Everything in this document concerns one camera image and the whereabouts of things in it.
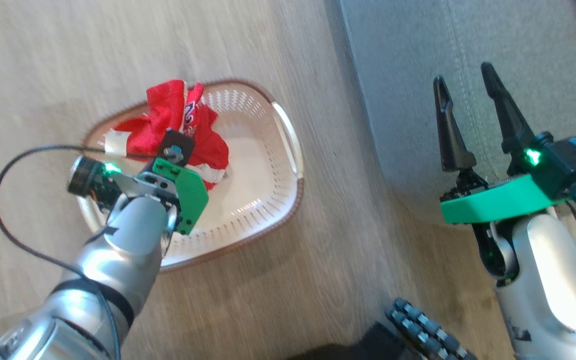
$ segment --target wooden floor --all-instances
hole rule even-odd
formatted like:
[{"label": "wooden floor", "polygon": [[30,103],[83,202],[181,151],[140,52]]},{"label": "wooden floor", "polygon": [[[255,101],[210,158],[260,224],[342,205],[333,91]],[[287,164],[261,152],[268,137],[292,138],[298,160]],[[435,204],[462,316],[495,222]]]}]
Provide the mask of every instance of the wooden floor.
[{"label": "wooden floor", "polygon": [[[126,359],[280,359],[346,344],[396,296],[478,358],[512,357],[470,232],[412,218],[380,175],[333,0],[0,0],[0,170],[29,147],[80,141],[150,86],[230,76],[265,86],[292,119],[302,207],[250,246],[160,276]],[[2,199],[19,238],[67,260],[90,234],[65,191],[74,157],[28,159]],[[0,335],[59,276],[0,233]]]}]

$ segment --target white laundry basket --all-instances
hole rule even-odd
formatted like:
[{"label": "white laundry basket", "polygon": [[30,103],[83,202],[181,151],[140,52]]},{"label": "white laundry basket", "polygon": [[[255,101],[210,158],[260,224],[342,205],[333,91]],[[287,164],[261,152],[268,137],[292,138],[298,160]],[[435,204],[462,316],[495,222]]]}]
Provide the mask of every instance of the white laundry basket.
[{"label": "white laundry basket", "polygon": [[[230,148],[226,178],[208,192],[208,205],[188,235],[174,233],[161,271],[203,262],[250,243],[280,227],[299,207],[304,194],[302,150],[284,110],[267,91],[244,80],[204,84],[201,101],[219,114],[213,129]],[[101,121],[84,146],[103,148],[105,134],[119,123],[148,112],[146,102]],[[87,153],[104,161],[103,155]],[[142,162],[119,160],[128,174]],[[90,230],[106,222],[90,198],[77,198]]]}]

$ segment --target green bracket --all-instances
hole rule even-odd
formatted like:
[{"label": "green bracket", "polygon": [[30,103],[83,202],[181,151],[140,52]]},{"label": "green bracket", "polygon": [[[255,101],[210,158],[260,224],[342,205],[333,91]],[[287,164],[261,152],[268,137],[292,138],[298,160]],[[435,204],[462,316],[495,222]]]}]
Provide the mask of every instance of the green bracket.
[{"label": "green bracket", "polygon": [[208,191],[204,180],[196,172],[160,157],[155,159],[152,171],[174,182],[181,207],[179,212],[181,221],[176,227],[176,232],[181,235],[190,234],[208,204]]},{"label": "green bracket", "polygon": [[469,196],[441,203],[441,214],[448,224],[490,223],[539,212],[568,200],[551,200],[525,175]]}]

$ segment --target basket rim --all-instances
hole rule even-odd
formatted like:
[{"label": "basket rim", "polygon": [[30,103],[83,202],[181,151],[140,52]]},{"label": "basket rim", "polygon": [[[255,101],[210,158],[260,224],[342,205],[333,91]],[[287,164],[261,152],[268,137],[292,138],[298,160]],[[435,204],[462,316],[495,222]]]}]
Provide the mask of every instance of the basket rim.
[{"label": "basket rim", "polygon": [[[188,89],[190,90],[190,89],[194,88],[195,84],[196,84],[196,82],[194,84],[188,86]],[[259,84],[256,84],[256,82],[253,82],[250,80],[230,77],[230,78],[224,78],[224,79],[220,79],[220,80],[211,80],[208,82],[202,82],[202,84],[205,88],[215,87],[215,86],[220,86],[220,85],[226,85],[226,84],[244,85],[244,86],[247,86],[247,87],[253,89],[254,91],[258,92],[261,96],[263,96],[263,98],[266,101],[268,101],[268,103],[277,104],[277,102],[275,101],[275,98],[272,97],[272,95],[264,87],[262,87]],[[143,107],[144,105],[147,105],[146,100],[137,102],[137,103],[135,103],[129,107],[126,107],[122,110],[114,112],[113,114],[110,114],[110,116],[104,117],[102,120],[98,121],[92,127],[89,128],[89,130],[86,132],[86,135],[82,137],[81,144],[83,146],[85,146],[87,143],[89,143],[92,135],[97,130],[102,128],[105,124],[107,124],[111,121],[114,121],[117,117],[123,116],[124,114],[126,114],[128,112],[133,112],[133,111],[135,111],[135,109],[137,109],[139,107]],[[189,267],[192,265],[201,264],[203,262],[213,260],[215,258],[219,258],[220,256],[226,255],[227,253],[230,253],[231,251],[234,251],[238,248],[241,248],[242,246],[246,246],[248,244],[251,244],[253,241],[260,239],[261,237],[269,234],[272,231],[277,230],[278,228],[281,228],[288,221],[290,221],[290,219],[292,219],[295,216],[295,213],[297,212],[297,210],[299,210],[299,207],[302,204],[303,198],[304,198],[304,174],[303,174],[303,169],[301,169],[300,173],[297,174],[297,189],[296,189],[296,194],[295,194],[295,200],[292,203],[292,207],[290,208],[290,210],[288,210],[288,213],[283,218],[279,219],[279,221],[275,222],[274,224],[270,225],[269,227],[267,227],[267,228],[265,228],[259,232],[256,232],[252,235],[244,237],[243,239],[240,239],[234,243],[227,244],[226,246],[223,246],[221,248],[217,248],[215,250],[208,251],[206,253],[202,253],[199,256],[192,257],[192,258],[186,259],[186,260],[182,260],[182,261],[176,262],[174,264],[161,266],[159,269],[159,272],[169,272],[169,271],[173,271],[176,269],[181,269],[184,267]],[[99,229],[93,228],[94,227],[93,225],[98,224],[99,228],[103,225],[100,224],[100,221],[99,221],[99,218],[97,217],[97,215],[92,213],[92,211],[90,210],[89,199],[87,199],[87,198],[79,199],[78,198],[78,200],[80,200],[80,201],[78,201],[80,212],[81,212],[82,216],[84,217],[88,228],[90,230],[92,230],[93,232],[98,231]]]}]

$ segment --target red cloth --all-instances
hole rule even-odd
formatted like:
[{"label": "red cloth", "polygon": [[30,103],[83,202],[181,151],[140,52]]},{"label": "red cloth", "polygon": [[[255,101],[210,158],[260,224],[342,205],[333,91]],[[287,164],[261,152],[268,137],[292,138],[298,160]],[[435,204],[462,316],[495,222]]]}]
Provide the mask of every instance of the red cloth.
[{"label": "red cloth", "polygon": [[[213,130],[217,112],[201,103],[204,85],[195,84],[188,91],[187,99],[184,99],[185,88],[182,80],[170,80],[147,89],[148,114],[126,120],[114,130],[131,132],[126,152],[151,155],[157,153],[168,129],[178,130],[194,139],[194,150],[188,161],[190,166],[224,170],[228,166],[229,149]],[[206,189],[215,186],[215,182],[206,181],[203,175],[202,178]]]}]

